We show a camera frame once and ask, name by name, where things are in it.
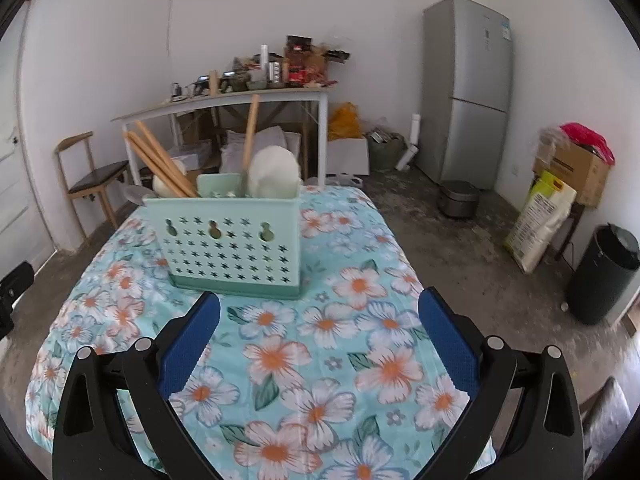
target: pink plastic bag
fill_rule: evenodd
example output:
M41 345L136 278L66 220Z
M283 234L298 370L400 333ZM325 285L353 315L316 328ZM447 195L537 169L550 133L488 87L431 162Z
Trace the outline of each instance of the pink plastic bag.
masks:
M569 138L576 144L588 144L593 146L598 156L610 166L616 163L613 152L607 146L606 139L597 134L593 130L582 126L580 123L567 123L560 126L560 129L566 133Z

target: wooden stool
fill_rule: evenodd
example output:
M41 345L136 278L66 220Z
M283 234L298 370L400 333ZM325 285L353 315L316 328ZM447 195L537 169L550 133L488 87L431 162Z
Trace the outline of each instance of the wooden stool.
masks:
M127 168L129 167L128 160L121 160L120 162L114 162L113 164L108 164L107 166L103 166L102 168L98 168L96 170L94 164L94 156L91 153L91 146L89 146L89 137L91 137L93 134L93 132L87 132L85 134L67 137L66 139L61 140L54 150L54 153L56 154L56 158L58 160L58 169L60 171L60 176L62 177L62 182L65 186L66 198L69 200L69 205L71 206L71 210L73 211L74 217L76 218L76 223L78 224L80 232L82 233L85 241L87 240L87 236L84 232L82 224L80 223L78 212L74 207L74 199L91 194L96 194L100 199L100 204L102 205L102 210L104 211L105 216L109 219L113 228L117 229L118 222L116 220L116 215L111 208L111 203L109 202L109 197L107 196L106 187L116 178L122 176L122 174L127 171ZM76 182L71 188L69 188L69 184L66 182L65 172L62 169L62 160L60 159L60 153L68 150L81 140L84 140L84 146L86 148L86 155L89 159L89 167L91 168L91 173L89 173L87 176L85 176L84 178Z

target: refrigerator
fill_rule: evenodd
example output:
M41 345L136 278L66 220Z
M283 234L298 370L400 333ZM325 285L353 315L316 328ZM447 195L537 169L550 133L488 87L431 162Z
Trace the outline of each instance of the refrigerator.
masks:
M513 72L509 19L471 0L423 12L422 103L416 165L431 180L494 186Z

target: keyhole-shaped hole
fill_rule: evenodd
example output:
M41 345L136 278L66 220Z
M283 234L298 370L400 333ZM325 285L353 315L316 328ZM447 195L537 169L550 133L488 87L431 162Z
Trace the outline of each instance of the keyhole-shaped hole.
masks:
M263 240L265 242L271 242L271 240L273 240L276 237L276 235L273 234L273 231L269 229L270 225L268 224L268 222L262 222L260 224L260 227L262 227L262 232L260 233L260 240Z
M209 220L209 236L216 240L222 238L222 231L218 229L218 224L213 220Z
M177 236L178 235L178 231L176 231L175 227L171 224L171 220L165 220L165 222L166 222L166 231L171 236Z

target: mint green utensil holder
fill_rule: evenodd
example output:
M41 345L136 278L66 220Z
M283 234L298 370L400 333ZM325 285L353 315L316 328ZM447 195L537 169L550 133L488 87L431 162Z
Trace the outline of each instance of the mint green utensil holder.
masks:
M200 198L145 198L175 286L290 300L300 295L298 197L227 198L240 175L198 176Z

